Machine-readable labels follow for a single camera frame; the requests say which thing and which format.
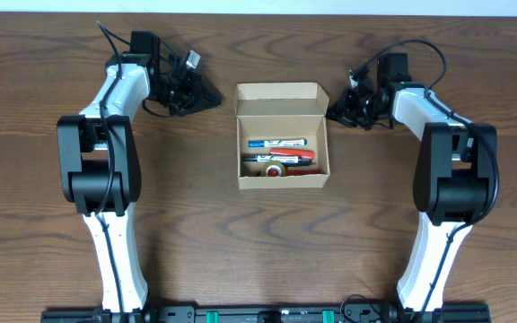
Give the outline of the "black marker pen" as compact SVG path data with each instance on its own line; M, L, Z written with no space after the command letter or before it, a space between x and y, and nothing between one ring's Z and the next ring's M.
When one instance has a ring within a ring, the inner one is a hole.
M312 159L301 157L297 155L283 156L283 155L243 155L241 157L243 162L280 162L284 166L310 166Z

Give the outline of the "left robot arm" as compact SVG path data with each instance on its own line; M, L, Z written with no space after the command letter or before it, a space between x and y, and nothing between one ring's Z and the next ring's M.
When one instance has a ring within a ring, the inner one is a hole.
M101 308L96 320L145 319L149 290L138 259L134 211L142 175L132 123L147 102L184 117L220 105L197 72L201 56L178 55L150 31L132 31L127 50L114 49L105 81L92 102L57 122L62 191L91 236L100 267Z

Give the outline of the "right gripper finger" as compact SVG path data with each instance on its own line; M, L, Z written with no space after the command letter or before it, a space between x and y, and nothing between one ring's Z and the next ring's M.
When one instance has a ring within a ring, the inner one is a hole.
M345 118L343 115L337 115L335 113L327 112L325 115L325 118L328 120L331 120L331 121L336 121L345 127L349 127L349 128L358 127L358 125L355 121L349 120L348 118Z
M330 115L343 115L349 111L351 103L356 99L357 92L347 88L339 96L337 101L329 107Z

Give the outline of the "yellow tape roll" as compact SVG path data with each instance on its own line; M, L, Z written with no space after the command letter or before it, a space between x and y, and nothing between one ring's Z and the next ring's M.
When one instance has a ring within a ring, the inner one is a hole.
M259 176L266 178L285 177L286 167L280 161L267 161L264 163Z

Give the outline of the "red utility knife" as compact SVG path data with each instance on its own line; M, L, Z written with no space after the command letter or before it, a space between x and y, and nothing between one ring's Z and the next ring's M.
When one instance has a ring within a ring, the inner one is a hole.
M315 175L319 174L320 171L318 169L310 169L308 167L297 167L297 168L287 168L286 175L287 176L304 176L304 175Z

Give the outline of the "red black stapler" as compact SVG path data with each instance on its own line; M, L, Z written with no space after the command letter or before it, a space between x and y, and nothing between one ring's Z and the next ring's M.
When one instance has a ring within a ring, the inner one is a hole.
M316 153L314 151L293 148L272 148L269 154L279 156L298 156L303 159L310 160L312 160L316 156Z

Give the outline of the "blue marker pen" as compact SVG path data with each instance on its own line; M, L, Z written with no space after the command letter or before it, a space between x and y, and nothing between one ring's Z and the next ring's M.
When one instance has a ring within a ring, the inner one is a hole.
M249 140L249 148L265 148L265 147L292 147L305 146L308 143L306 138L298 139L276 139L276 140Z

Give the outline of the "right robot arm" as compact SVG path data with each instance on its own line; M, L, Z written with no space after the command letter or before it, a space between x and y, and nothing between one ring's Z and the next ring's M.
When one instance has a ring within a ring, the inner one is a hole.
M434 90L413 82L407 55L374 58L350 71L350 86L326 117L346 127L370 130L382 120L407 127L419 140L412 195L419 212L416 240L397 284L403 310L433 315L443 307L443 289L460 245L493 209L499 191L497 133L443 104Z

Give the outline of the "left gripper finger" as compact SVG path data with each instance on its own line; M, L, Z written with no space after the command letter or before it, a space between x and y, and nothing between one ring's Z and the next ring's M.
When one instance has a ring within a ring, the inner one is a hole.
M206 88L206 81L199 73L193 74L193 96L196 100L215 99L215 95Z
M221 97L210 92L192 97L182 106L182 113L198 113L207 109L218 107L221 104Z

